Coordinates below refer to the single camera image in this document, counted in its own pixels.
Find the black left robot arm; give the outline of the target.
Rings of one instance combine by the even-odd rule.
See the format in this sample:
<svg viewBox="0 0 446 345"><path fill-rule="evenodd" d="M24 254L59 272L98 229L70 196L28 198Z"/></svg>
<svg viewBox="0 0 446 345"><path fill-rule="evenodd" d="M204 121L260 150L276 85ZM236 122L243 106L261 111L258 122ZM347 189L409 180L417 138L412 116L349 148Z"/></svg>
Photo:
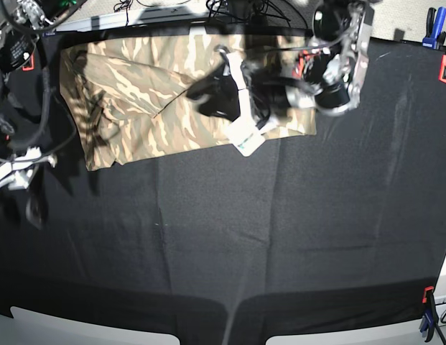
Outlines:
<svg viewBox="0 0 446 345"><path fill-rule="evenodd" d="M222 59L193 83L187 98L208 117L229 122L228 141L248 157L268 135L286 135L305 114L342 116L356 109L368 69L374 9L370 1L321 1L312 36L236 50L217 45Z"/></svg>

